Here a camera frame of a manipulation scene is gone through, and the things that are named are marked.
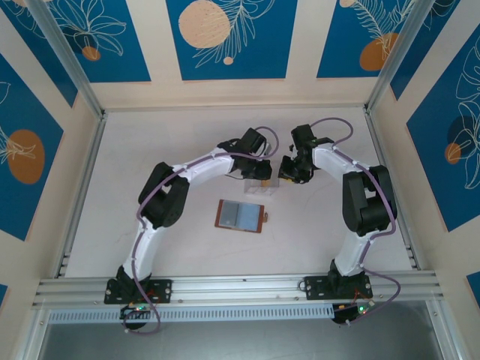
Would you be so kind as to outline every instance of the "cream wall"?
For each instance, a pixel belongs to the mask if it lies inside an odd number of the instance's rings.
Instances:
[[[71,109],[0,10],[0,53],[49,110],[64,134],[26,241],[0,231],[0,359],[14,356],[38,281],[48,278],[60,251],[97,120],[79,96]]]
[[[364,104],[376,77],[317,79],[337,0],[298,0],[286,79],[182,82],[165,0],[127,0],[151,83],[95,83],[106,109],[243,104]]]
[[[466,276],[480,271],[480,217],[447,232],[406,123],[478,26],[479,12],[478,0],[461,0],[399,101],[389,89],[373,112],[414,240],[436,271],[472,359],[480,354],[480,310]]]

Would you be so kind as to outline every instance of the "beige circle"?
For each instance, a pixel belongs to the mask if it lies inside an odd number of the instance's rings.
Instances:
[[[206,49],[222,44],[230,34],[230,21],[213,1],[197,0],[178,18],[181,36],[192,47]]]
[[[355,4],[355,1],[356,0],[340,0],[339,2],[342,8],[349,8],[350,6]]]
[[[51,2],[52,0],[43,0],[43,2]],[[27,4],[25,3],[25,0],[12,0],[17,5],[20,5],[23,8],[27,7]]]
[[[223,63],[224,63],[225,65],[231,65],[231,64],[233,64],[233,58],[227,56],[227,57],[223,60]]]

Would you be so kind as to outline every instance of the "aluminum rail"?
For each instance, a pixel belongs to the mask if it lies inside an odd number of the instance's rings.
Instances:
[[[442,299],[434,271],[385,271],[398,280],[402,286],[396,301]],[[173,280],[171,302],[161,306],[221,306],[221,305],[291,305],[345,303],[348,300],[308,301],[299,289],[299,282],[305,276],[326,274],[286,274],[221,277],[154,277]],[[98,278],[59,278],[41,280],[34,298],[34,309],[91,308],[92,305],[117,308],[118,305],[105,305],[104,293],[107,287],[105,277]],[[396,286],[380,277],[370,277],[373,300],[387,300]]]

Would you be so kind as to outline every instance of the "white table surface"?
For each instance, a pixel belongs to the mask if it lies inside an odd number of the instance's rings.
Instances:
[[[66,277],[110,277],[125,261],[137,228],[137,197],[152,169],[193,160],[218,143],[241,137],[249,127],[268,125],[280,137],[279,161],[293,143],[297,125],[326,116],[352,122],[355,133],[340,148],[377,165],[360,108],[189,109],[113,112],[108,116]],[[345,124],[327,121],[313,131],[333,140]],[[260,234],[214,227],[219,199],[265,206],[268,223]],[[271,196],[244,194],[244,182],[216,178],[188,194],[184,213],[163,239],[153,275],[264,275],[327,272],[341,249],[347,227],[341,215],[341,185],[316,171],[308,184],[280,181]],[[365,260],[369,269],[410,270],[404,241],[379,239]]]

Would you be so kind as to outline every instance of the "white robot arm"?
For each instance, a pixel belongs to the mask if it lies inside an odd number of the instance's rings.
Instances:
[[[316,294],[328,293],[325,296],[332,299],[351,299],[355,288],[363,288],[368,283],[362,268],[368,248],[378,233],[390,224],[389,211],[364,170],[375,178],[396,218],[389,171],[381,165],[370,167],[349,158],[339,152],[329,138],[317,139],[309,124],[292,130],[292,138],[292,154],[283,157],[278,176],[304,184],[313,178],[315,170],[322,170],[339,182],[343,190],[342,214],[349,232],[340,253],[332,260],[328,281],[323,281],[322,290]]]
[[[136,281],[145,291],[157,285],[149,282],[155,254],[167,229],[182,216],[190,189],[236,170],[244,179],[270,179],[272,167],[264,160],[269,151],[266,138],[250,128],[241,139],[222,142],[196,160],[175,166],[159,163],[139,196],[137,241],[116,278],[109,280],[104,302],[128,304],[141,299]]]

